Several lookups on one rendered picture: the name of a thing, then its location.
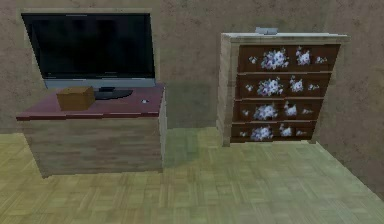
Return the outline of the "grey flat laptop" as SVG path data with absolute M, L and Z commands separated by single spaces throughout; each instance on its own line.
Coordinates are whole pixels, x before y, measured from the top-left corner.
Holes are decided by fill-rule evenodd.
M 276 35 L 278 28 L 256 27 L 255 32 L 263 35 Z

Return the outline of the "floral chest of drawers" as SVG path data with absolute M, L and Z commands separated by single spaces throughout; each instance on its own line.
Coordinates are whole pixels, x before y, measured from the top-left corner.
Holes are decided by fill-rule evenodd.
M 223 33 L 221 144 L 310 140 L 345 34 Z

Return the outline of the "wooden cabinet with red top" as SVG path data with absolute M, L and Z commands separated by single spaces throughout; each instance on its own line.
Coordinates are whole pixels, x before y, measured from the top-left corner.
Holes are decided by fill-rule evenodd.
M 54 93 L 16 116 L 42 177 L 162 171 L 167 131 L 165 86 L 135 88 L 62 111 Z

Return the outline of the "brown cardboard box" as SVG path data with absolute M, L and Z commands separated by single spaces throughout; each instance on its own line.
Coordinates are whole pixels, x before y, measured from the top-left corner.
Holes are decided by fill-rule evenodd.
M 56 94 L 62 111 L 87 110 L 94 102 L 94 90 L 91 86 L 69 87 Z

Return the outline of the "black flat television set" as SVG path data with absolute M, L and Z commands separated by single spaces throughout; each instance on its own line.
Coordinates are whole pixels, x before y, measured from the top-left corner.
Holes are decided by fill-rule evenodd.
M 23 13 L 48 89 L 89 86 L 98 99 L 156 85 L 148 13 Z

